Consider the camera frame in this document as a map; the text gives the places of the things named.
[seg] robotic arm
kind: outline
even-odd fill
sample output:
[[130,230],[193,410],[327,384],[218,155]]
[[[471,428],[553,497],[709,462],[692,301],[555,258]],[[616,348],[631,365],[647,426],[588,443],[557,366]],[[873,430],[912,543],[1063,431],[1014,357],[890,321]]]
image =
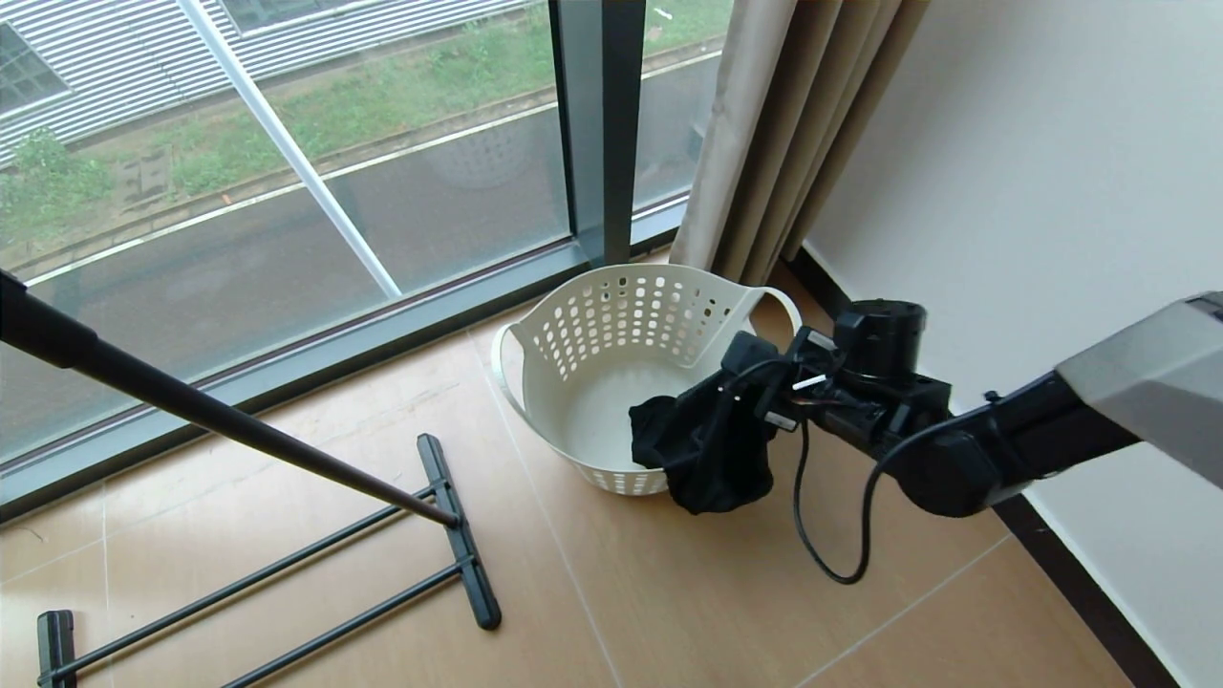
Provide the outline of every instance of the robotic arm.
[[1142,441],[1223,488],[1223,291],[1177,301],[960,417],[950,385],[915,370],[925,320],[916,303],[857,301],[832,339],[804,326],[784,356],[740,332],[723,368],[761,391],[757,418],[788,431],[813,422],[940,516]]

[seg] beige curtain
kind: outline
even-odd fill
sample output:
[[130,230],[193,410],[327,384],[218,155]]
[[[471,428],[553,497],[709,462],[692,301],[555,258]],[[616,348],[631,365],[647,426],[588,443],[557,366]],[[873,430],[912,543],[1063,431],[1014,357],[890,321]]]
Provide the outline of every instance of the beige curtain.
[[926,0],[735,0],[671,262],[762,284],[793,258]]

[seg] tiled floor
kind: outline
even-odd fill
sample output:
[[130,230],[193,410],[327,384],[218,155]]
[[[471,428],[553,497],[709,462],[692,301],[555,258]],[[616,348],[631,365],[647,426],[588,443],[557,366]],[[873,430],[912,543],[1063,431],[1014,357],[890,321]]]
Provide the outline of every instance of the tiled floor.
[[[827,317],[784,271],[807,321]],[[586,485],[514,417],[488,375],[504,315],[320,391],[267,420],[406,489],[413,440],[442,440],[500,599],[495,633],[461,587],[269,681],[285,686],[1126,686],[992,514],[925,514],[885,481],[865,582],[827,580],[799,545],[797,437],[772,447],[772,495],[690,517],[667,496]],[[757,329],[784,336],[779,308]],[[840,568],[857,547],[867,459],[818,431],[807,528]],[[76,612],[77,650],[147,623],[379,507],[226,441],[205,440],[0,532],[0,684],[32,686],[35,616]],[[216,686],[445,566],[443,532],[385,528],[262,587],[87,687]]]

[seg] laundry basket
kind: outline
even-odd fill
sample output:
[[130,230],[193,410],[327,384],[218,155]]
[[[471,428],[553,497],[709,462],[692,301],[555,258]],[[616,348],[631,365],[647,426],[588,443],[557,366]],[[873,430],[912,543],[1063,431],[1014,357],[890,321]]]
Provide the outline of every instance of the laundry basket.
[[[662,469],[632,463],[629,408],[675,397],[717,373],[730,340],[748,329],[766,293],[704,270],[669,264],[609,265],[581,274],[493,339],[493,374],[514,411],[593,485],[620,495],[667,489]],[[522,346],[522,401],[503,364],[505,335]]]

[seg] curtain fold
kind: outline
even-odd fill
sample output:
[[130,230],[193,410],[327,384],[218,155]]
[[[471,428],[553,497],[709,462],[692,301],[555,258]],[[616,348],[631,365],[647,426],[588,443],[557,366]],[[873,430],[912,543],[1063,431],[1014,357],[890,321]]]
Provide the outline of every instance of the curtain fold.
[[844,167],[925,0],[736,0],[671,262],[761,284]]

